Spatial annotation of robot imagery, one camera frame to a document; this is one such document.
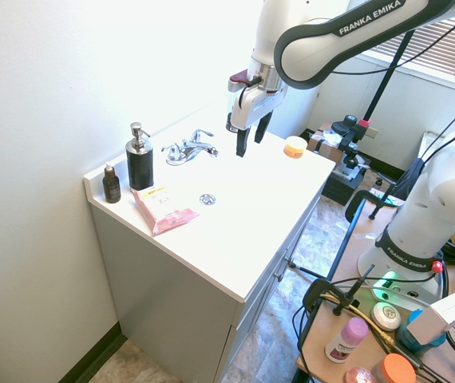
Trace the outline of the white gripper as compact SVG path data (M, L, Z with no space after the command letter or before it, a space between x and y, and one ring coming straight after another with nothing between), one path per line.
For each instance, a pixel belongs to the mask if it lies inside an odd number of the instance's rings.
M288 85L276 92L271 92L255 85L235 97L231 111L228 114L226 129L237 132L236 155L244 157L247 150L247 139L250 127L259 120L255 133L255 142L260 144L270 123L272 111L284 100Z

